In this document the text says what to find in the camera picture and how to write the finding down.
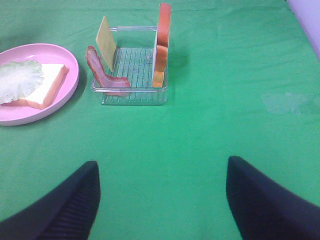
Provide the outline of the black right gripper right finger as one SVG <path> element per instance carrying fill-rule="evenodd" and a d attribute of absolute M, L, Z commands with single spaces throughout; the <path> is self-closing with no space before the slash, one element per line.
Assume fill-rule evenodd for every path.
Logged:
<path fill-rule="evenodd" d="M 228 158 L 226 198 L 244 240 L 320 238 L 320 208 L 239 156 Z"/>

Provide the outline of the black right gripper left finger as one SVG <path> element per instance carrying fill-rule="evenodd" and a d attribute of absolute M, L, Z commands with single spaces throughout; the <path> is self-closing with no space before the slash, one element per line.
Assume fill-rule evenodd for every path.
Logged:
<path fill-rule="evenodd" d="M 2 240 L 86 240 L 101 199 L 99 167 L 87 161 L 48 194 L 1 221 Z"/>

